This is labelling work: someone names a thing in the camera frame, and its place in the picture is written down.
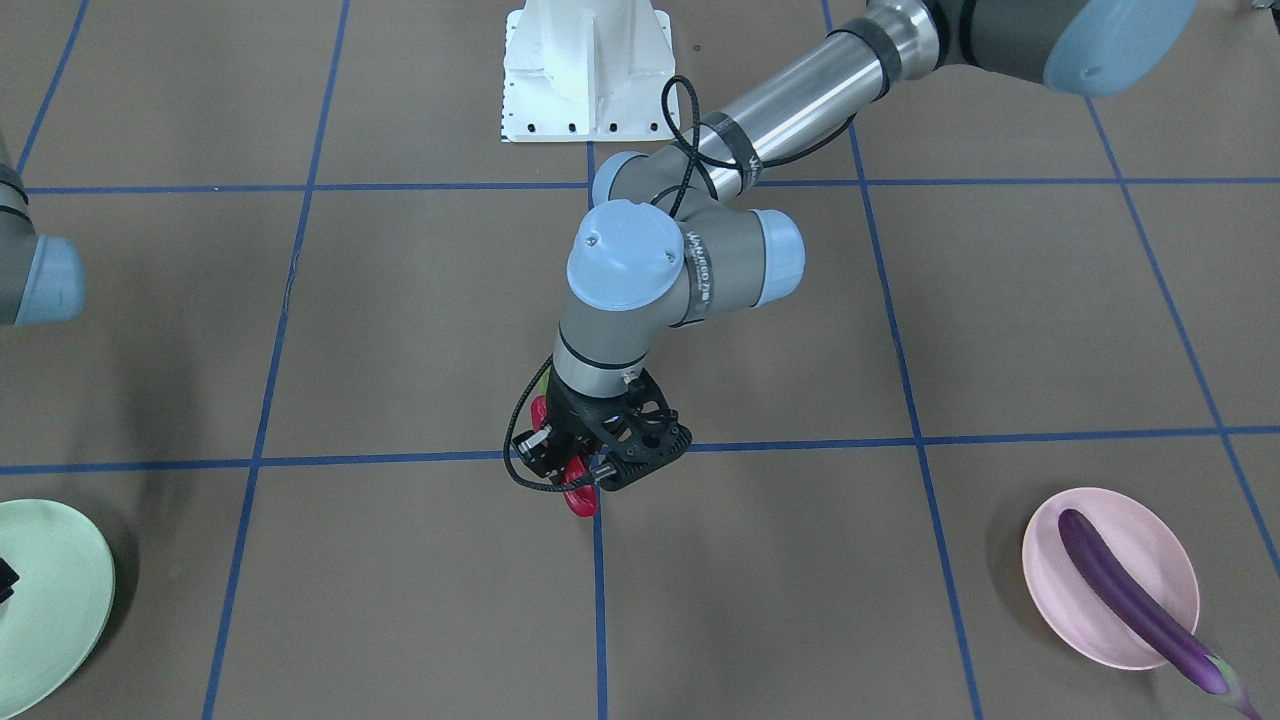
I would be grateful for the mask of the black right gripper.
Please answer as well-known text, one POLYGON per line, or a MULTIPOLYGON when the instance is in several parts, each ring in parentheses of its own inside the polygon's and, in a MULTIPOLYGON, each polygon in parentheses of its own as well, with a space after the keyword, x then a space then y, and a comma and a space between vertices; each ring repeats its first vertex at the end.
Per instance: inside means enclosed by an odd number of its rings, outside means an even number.
POLYGON ((20 574, 5 560, 0 559, 0 603, 13 597, 20 574))

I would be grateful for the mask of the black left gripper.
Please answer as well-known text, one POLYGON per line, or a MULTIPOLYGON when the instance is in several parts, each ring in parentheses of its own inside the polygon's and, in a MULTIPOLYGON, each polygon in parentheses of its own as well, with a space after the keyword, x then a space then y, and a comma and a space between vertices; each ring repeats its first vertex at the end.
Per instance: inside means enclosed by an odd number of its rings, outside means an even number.
POLYGON ((530 380, 509 416, 511 480, 534 491, 596 491, 617 477, 623 413, 608 402, 559 380, 530 380))

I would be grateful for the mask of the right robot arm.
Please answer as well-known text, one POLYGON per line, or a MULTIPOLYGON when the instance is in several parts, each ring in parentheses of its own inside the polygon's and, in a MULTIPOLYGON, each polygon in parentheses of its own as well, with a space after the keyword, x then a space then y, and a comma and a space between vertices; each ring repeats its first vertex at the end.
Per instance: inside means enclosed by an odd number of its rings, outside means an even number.
POLYGON ((69 322, 84 302, 84 268, 76 246, 36 229, 23 179, 1 141, 1 324, 69 322))

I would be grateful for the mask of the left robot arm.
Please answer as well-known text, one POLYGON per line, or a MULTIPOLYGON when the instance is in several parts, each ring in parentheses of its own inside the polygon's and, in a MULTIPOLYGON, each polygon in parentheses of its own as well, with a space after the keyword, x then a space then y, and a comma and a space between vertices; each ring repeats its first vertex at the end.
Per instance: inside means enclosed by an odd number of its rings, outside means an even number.
POLYGON ((672 129, 652 155, 598 170, 566 265, 552 355, 536 370, 547 414, 503 462, 550 493, 617 491, 678 459, 692 436, 646 370, 664 328, 758 307, 805 272, 796 224, 731 199, 849 129, 895 86, 965 65, 1056 94, 1106 97, 1170 51, 1193 1, 869 1, 813 50, 719 111, 672 129))

